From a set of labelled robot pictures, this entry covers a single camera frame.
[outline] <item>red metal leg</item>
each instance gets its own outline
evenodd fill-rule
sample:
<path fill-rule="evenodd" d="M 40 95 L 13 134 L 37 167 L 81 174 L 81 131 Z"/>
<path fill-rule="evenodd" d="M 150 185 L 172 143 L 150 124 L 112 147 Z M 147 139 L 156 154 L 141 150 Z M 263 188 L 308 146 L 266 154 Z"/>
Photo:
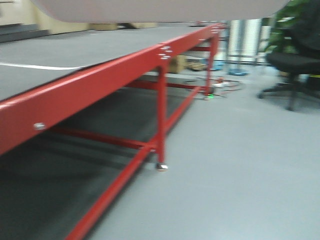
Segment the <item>red metal leg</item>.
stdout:
<path fill-rule="evenodd" d="M 167 79 L 166 73 L 168 63 L 158 68 L 158 95 L 157 95 L 157 117 L 158 117 L 158 132 L 157 132 L 157 154 L 158 164 L 156 168 L 159 171 L 165 171 L 168 167 L 165 163 L 165 140 L 166 140 L 166 121 L 167 121 Z"/>
<path fill-rule="evenodd" d="M 205 92 L 204 92 L 204 97 L 207 98 L 209 95 L 210 87 L 211 87 L 211 68 L 213 65 L 214 57 L 215 57 L 215 43 L 216 39 L 215 37 L 210 39 L 210 54 L 208 58 L 208 64 L 207 64 L 207 70 L 206 70 L 206 80 L 205 80 Z"/>

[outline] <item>green plant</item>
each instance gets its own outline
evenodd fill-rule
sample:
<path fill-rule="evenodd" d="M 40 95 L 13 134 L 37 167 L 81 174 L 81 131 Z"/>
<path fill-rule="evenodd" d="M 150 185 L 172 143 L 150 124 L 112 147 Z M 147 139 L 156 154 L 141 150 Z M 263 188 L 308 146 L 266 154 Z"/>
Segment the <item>green plant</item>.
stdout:
<path fill-rule="evenodd" d="M 274 24 L 271 29 L 268 44 L 265 52 L 296 53 L 295 47 L 291 44 L 291 39 L 285 37 L 284 31 L 293 26 L 300 17 L 304 5 L 309 0 L 291 0 L 288 4 L 278 11 L 272 18 Z"/>

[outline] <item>cardboard box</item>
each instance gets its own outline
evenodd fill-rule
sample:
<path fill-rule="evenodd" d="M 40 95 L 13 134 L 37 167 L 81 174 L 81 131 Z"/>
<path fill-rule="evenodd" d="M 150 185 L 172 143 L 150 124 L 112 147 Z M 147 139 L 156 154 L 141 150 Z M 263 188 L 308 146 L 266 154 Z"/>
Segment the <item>cardboard box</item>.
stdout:
<path fill-rule="evenodd" d="M 0 2 L 0 26 L 22 24 L 22 5 L 19 2 Z"/>
<path fill-rule="evenodd" d="M 178 55 L 171 59 L 168 73 L 178 74 L 186 67 L 186 56 Z"/>
<path fill-rule="evenodd" d="M 37 24 L 40 30 L 49 30 L 50 34 L 62 34 L 89 29 L 89 23 L 64 22 L 53 19 L 34 6 Z"/>
<path fill-rule="evenodd" d="M 90 28 L 97 31 L 110 31 L 110 30 L 117 30 L 118 24 L 117 23 L 92 23 L 90 25 Z"/>
<path fill-rule="evenodd" d="M 148 29 L 158 27 L 156 22 L 130 22 L 124 23 L 123 25 L 130 29 Z"/>

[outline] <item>metal foot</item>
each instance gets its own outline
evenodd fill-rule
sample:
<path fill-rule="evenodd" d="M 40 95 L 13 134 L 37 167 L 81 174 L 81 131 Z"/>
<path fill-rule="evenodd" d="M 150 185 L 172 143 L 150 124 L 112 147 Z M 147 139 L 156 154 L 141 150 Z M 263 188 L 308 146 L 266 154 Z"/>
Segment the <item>metal foot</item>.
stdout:
<path fill-rule="evenodd" d="M 158 162 L 155 165 L 155 169 L 157 169 L 159 172 L 166 172 L 168 170 L 168 165 L 166 165 L 162 162 Z"/>
<path fill-rule="evenodd" d="M 260 93 L 257 95 L 258 99 L 263 99 L 264 96 L 265 96 L 265 95 L 264 95 L 263 92 L 260 92 Z"/>

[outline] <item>gray floor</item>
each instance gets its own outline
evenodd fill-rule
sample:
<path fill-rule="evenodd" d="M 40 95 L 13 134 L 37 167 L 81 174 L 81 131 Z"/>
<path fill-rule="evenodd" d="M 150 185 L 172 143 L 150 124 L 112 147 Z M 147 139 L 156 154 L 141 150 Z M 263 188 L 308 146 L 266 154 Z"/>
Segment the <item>gray floor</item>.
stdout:
<path fill-rule="evenodd" d="M 278 77 L 250 71 L 225 77 L 245 89 L 191 105 L 168 135 L 169 171 L 146 163 L 88 240 L 320 239 L 319 102 L 257 99 Z"/>

